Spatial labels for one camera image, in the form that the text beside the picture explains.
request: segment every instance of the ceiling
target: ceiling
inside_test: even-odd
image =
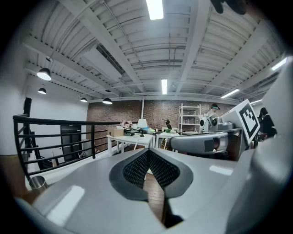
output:
[[[277,78],[271,67],[284,58],[277,35],[256,14],[207,0],[163,1],[164,18],[151,21],[146,0],[48,0],[30,17],[26,70],[52,72],[51,82],[91,101],[105,97],[167,96],[260,99]],[[122,71],[109,79],[84,59],[100,46]]]

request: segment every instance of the table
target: table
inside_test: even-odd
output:
[[[122,143],[121,152],[124,153],[124,143],[136,144],[134,149],[136,149],[137,145],[142,145],[144,147],[153,147],[153,135],[144,134],[144,137],[140,136],[140,133],[135,133],[134,136],[120,136],[120,137],[112,137],[107,135],[108,137],[108,154],[112,156],[112,141],[117,141],[117,152],[119,152],[119,142]]]
[[[165,138],[165,139],[170,139],[172,137],[178,137],[180,136],[178,133],[161,133],[156,135],[156,148],[159,148],[159,140],[160,138]]]

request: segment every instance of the brick wall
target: brick wall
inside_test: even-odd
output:
[[[138,121],[141,117],[141,101],[114,101],[112,105],[106,105],[102,102],[89,103],[87,110],[87,121],[95,122],[121,122],[123,120]],[[113,125],[96,126],[95,131],[105,130],[108,127],[115,127]],[[87,132],[91,131],[90,126],[87,126]],[[107,132],[95,133],[95,138],[106,136]],[[107,138],[96,140],[95,145],[107,142]],[[99,150],[104,150],[108,146],[102,145],[98,147]]]
[[[152,128],[162,129],[162,127],[166,127],[166,120],[170,120],[171,126],[174,128],[178,127],[178,108],[183,103],[183,106],[197,106],[201,104],[201,114],[205,114],[210,106],[211,102],[197,102],[197,101],[168,101],[168,100],[152,100],[145,101],[144,104],[144,112],[143,117],[146,119],[147,124]],[[231,110],[234,106],[227,104],[218,104],[220,110],[216,113],[220,116],[227,111]],[[193,110],[184,110],[183,114],[194,115]],[[192,117],[184,117],[185,119],[189,119],[189,123],[199,123],[197,119],[195,122],[195,118]],[[193,126],[184,125],[184,131],[194,131]]]

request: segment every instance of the cardboard box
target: cardboard box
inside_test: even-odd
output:
[[[124,136],[124,129],[108,128],[108,135],[110,135],[111,137]]]

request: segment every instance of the white lamp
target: white lamp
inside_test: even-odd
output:
[[[146,119],[139,119],[137,123],[137,127],[141,128],[141,137],[144,137],[142,133],[143,128],[147,128],[147,120]]]

